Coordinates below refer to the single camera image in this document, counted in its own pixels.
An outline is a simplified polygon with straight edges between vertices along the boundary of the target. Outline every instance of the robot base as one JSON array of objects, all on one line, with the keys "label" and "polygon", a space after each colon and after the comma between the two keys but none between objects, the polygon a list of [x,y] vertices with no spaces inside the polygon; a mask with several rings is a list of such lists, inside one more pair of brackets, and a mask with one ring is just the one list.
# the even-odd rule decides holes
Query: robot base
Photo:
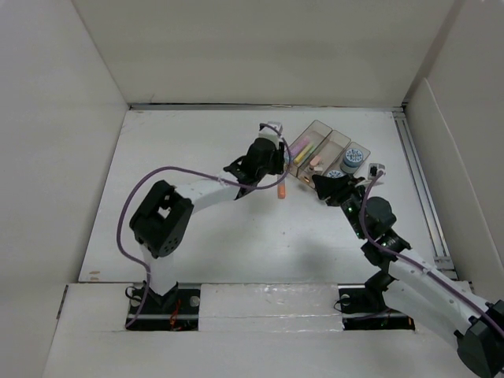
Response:
[{"label": "robot base", "polygon": [[375,300],[364,284],[340,284],[338,292],[345,331],[415,329],[412,318]]},{"label": "robot base", "polygon": [[[145,290],[131,290],[128,297],[128,323],[136,314]],[[175,285],[165,295],[158,295],[148,289],[146,302],[137,320],[128,327],[129,331],[196,331],[200,302],[200,285]]]}]

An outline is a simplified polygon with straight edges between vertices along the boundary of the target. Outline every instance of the marker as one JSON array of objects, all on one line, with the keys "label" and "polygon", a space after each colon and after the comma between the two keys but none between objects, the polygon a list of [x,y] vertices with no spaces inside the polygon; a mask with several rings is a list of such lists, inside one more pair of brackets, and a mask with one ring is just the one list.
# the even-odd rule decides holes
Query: marker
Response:
[{"label": "marker", "polygon": [[276,185],[276,194],[278,196],[278,199],[285,198],[285,180],[283,180],[281,183]]},{"label": "marker", "polygon": [[294,159],[295,164],[299,164],[299,162],[302,161],[302,159],[308,154],[308,152],[313,148],[313,143],[308,143],[308,145],[299,153],[298,156],[296,156],[296,159]]},{"label": "marker", "polygon": [[309,151],[306,153],[306,156],[302,159],[301,163],[299,165],[305,164],[305,161],[309,159],[309,157],[312,155],[312,153],[317,149],[317,145],[313,146],[312,148],[309,149]]},{"label": "marker", "polygon": [[303,139],[299,141],[295,146],[291,148],[291,156],[294,158],[297,154],[299,154],[309,143],[309,138],[305,136]]}]

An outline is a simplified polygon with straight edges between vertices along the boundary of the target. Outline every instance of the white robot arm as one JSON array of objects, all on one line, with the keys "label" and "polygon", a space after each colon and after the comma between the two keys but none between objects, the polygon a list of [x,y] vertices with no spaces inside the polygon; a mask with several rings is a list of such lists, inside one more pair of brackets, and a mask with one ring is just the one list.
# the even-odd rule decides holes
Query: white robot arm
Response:
[{"label": "white robot arm", "polygon": [[[173,252],[182,242],[190,218],[207,207],[248,195],[266,175],[284,173],[281,132],[280,123],[261,124],[246,155],[224,167],[218,180],[200,174],[209,178],[177,186],[161,180],[152,186],[129,225],[140,244],[143,260],[150,267],[150,298],[155,298],[160,306],[171,309],[176,297]],[[161,215],[163,210],[168,212],[166,216]]]},{"label": "white robot arm", "polygon": [[363,286],[342,285],[342,312],[360,312],[362,303],[368,312],[397,310],[443,338],[476,375],[497,375],[504,368],[504,301],[494,304],[472,294],[412,250],[392,230],[396,217],[389,202],[369,198],[383,174],[372,173],[367,190],[352,176],[312,176],[319,199],[341,207],[356,235],[367,240],[361,248],[366,258],[380,268]]}]

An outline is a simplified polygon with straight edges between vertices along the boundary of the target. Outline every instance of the pink object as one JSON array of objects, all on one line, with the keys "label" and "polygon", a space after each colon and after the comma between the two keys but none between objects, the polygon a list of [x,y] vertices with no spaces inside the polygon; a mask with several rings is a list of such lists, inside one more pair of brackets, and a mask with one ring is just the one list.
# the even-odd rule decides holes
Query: pink object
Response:
[{"label": "pink object", "polygon": [[322,158],[320,156],[316,156],[312,159],[312,161],[309,163],[310,167],[316,167],[322,162]]},{"label": "pink object", "polygon": [[294,159],[298,154],[303,151],[303,149],[308,146],[309,138],[305,136],[303,139],[299,141],[294,147],[291,148],[291,156]]}]

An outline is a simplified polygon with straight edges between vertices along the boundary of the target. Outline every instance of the white wall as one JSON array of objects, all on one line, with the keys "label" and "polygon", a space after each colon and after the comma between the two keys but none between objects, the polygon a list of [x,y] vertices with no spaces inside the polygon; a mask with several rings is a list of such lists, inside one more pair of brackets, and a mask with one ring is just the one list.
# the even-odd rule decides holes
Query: white wall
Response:
[{"label": "white wall", "polygon": [[0,0],[0,375],[40,377],[127,106],[70,0]]},{"label": "white wall", "polygon": [[73,0],[128,102],[400,106],[454,0]]},{"label": "white wall", "polygon": [[463,279],[504,296],[504,2],[467,0],[407,107]]}]

